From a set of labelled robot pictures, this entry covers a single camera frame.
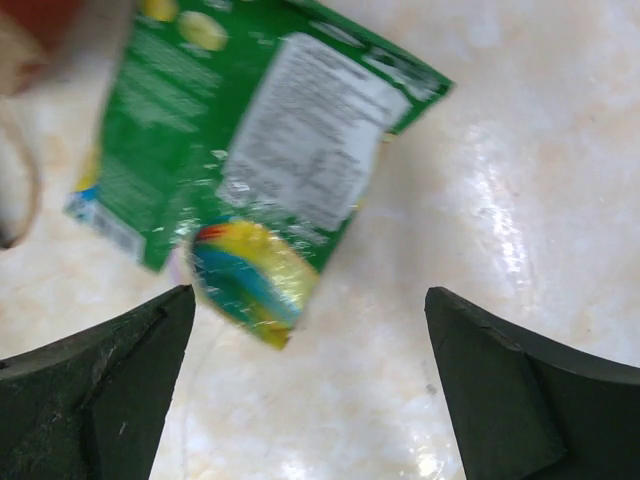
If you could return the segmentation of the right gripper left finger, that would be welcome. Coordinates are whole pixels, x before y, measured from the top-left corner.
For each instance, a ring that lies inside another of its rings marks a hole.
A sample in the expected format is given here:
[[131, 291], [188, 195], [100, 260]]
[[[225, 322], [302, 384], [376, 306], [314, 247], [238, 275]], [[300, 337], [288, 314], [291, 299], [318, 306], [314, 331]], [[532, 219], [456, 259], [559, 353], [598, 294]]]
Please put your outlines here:
[[149, 478], [194, 318], [180, 285], [2, 360], [2, 478]]

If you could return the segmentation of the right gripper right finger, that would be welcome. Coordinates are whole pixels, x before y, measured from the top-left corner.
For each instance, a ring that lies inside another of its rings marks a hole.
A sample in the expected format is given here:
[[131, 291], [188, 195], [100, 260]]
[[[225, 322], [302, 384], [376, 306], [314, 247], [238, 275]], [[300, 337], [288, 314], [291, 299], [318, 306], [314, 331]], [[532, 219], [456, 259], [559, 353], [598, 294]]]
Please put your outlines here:
[[638, 368], [443, 287], [428, 290], [425, 315], [467, 478], [638, 478]]

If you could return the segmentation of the green candy bag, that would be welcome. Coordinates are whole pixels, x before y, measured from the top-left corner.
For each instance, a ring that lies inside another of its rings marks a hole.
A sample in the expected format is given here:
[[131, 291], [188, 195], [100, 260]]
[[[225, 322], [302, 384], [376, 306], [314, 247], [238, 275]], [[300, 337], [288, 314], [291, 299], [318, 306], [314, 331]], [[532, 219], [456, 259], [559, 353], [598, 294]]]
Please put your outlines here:
[[283, 348], [382, 144], [453, 82], [316, 1], [140, 1], [67, 213]]

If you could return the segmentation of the red paper bag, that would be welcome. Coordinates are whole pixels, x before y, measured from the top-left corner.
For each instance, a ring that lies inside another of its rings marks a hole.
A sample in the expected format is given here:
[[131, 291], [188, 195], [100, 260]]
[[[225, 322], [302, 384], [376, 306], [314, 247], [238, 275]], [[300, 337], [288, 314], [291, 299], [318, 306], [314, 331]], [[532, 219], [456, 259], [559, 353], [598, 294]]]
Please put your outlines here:
[[27, 91], [63, 49], [83, 1], [3, 1], [1, 3], [1, 131], [15, 149], [29, 181], [27, 211], [17, 231], [1, 229], [1, 249], [12, 249], [29, 235], [42, 197], [36, 156], [25, 140], [7, 100]]

